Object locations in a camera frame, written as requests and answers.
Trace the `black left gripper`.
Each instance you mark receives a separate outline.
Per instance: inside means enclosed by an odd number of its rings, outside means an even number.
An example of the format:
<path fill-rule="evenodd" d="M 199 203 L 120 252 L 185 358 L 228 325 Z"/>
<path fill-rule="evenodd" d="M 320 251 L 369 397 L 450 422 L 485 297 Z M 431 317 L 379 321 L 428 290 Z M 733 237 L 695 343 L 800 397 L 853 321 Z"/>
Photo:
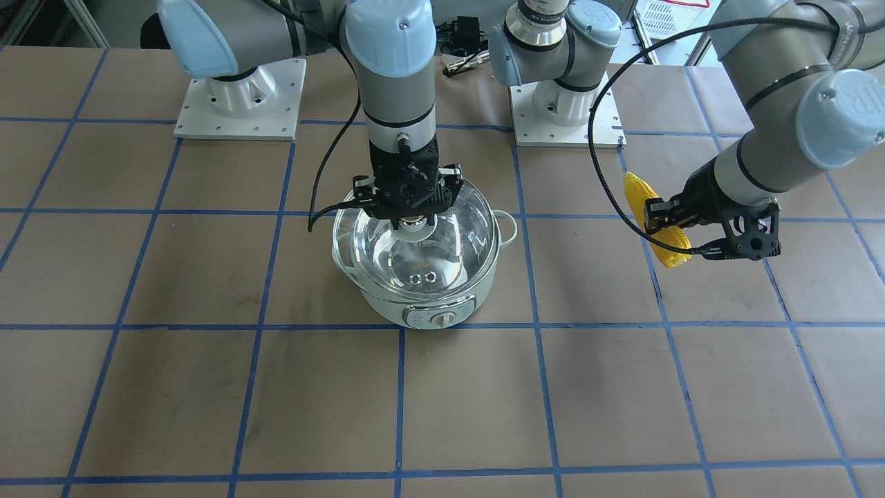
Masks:
<path fill-rule="evenodd" d="M 644 202 L 644 229 L 718 224 L 724 237 L 698 247 L 690 255 L 705 259 L 752 259 L 759 261 L 781 254 L 779 204 L 765 199 L 746 207 L 727 198 L 715 182 L 687 184 L 670 201 L 651 198 Z"/>

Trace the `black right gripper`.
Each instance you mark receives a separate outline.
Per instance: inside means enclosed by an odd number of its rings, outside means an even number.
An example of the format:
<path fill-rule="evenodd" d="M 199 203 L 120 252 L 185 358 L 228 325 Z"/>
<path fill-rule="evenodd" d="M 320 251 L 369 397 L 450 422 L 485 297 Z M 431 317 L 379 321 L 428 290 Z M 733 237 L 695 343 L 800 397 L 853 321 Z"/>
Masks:
<path fill-rule="evenodd" d="M 453 207 L 463 186 L 461 164 L 398 166 L 374 176 L 352 178 L 357 207 L 369 217 L 398 220 L 442 214 Z"/>

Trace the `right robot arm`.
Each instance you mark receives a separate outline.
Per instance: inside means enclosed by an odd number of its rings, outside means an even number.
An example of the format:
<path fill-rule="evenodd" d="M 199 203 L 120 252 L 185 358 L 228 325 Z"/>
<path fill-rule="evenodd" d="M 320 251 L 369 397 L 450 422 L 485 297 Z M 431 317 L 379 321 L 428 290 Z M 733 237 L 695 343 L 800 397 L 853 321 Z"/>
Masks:
<path fill-rule="evenodd" d="M 155 20 L 191 79 L 177 138 L 293 139 L 304 33 L 344 57 L 366 120 L 372 173 L 342 208 L 398 227 L 454 205 L 464 180 L 439 165 L 429 1 L 159 1 Z"/>

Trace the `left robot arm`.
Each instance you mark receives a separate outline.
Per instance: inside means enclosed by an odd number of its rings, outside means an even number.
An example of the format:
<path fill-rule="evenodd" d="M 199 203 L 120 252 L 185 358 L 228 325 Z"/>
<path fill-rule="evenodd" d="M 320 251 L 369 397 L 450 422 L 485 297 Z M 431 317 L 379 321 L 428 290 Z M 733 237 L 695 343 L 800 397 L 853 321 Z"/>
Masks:
<path fill-rule="evenodd" d="M 669 201 L 624 176 L 630 229 L 667 267 L 774 257 L 777 196 L 883 143 L 882 1 L 727 1 L 704 31 L 752 121 L 738 142 L 694 172 Z M 490 34 L 505 87 L 534 83 L 548 122 L 585 126 L 593 144 L 602 83 L 622 25 L 595 1 L 519 1 Z"/>

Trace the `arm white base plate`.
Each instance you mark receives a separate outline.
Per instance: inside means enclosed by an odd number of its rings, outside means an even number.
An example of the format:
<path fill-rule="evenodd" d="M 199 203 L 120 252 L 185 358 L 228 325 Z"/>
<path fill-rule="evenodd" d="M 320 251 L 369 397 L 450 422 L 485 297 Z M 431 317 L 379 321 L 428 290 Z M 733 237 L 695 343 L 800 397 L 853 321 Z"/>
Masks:
<path fill-rule="evenodd" d="M 174 127 L 185 140 L 296 139 L 305 59 L 258 66 L 236 81 L 193 79 Z"/>
<path fill-rule="evenodd" d="M 607 82 L 605 72 L 597 88 L 585 93 L 564 89 L 554 81 L 509 87 L 516 145 L 587 148 L 590 110 L 598 98 L 601 101 L 593 115 L 594 146 L 614 149 L 625 145 L 626 133 L 613 90 L 600 92 Z"/>

